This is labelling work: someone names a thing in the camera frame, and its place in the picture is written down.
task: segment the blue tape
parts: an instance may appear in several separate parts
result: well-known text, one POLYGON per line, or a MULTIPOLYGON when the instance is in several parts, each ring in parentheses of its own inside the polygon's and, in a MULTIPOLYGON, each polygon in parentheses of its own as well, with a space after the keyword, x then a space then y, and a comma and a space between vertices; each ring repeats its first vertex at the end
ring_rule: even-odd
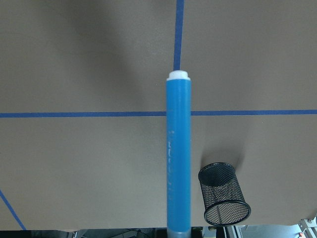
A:
POLYGON ((192 116, 315 115, 317 110, 192 111, 192 116))
POLYGON ((181 50, 182 50, 182 33, 183 33, 183 17, 184 17, 184 0, 177 0, 173 70, 180 69, 180 56, 181 56, 181 50))
POLYGON ((7 200, 7 198, 5 197, 5 195, 2 193, 1 189, 0 189, 0 197, 2 198, 2 200, 4 201, 4 203, 6 204, 7 208, 10 210, 12 216, 15 218, 15 220, 18 222, 18 224, 20 225, 20 227, 23 230, 26 230, 25 226, 23 225, 23 223, 21 222, 20 218, 18 217, 18 215, 15 213, 13 207, 11 206, 11 204, 9 203, 9 201, 7 200))
MULTIPOLYGON (((317 110, 191 111, 192 116, 316 115, 317 110)), ((0 118, 164 117, 166 112, 0 113, 0 118)))

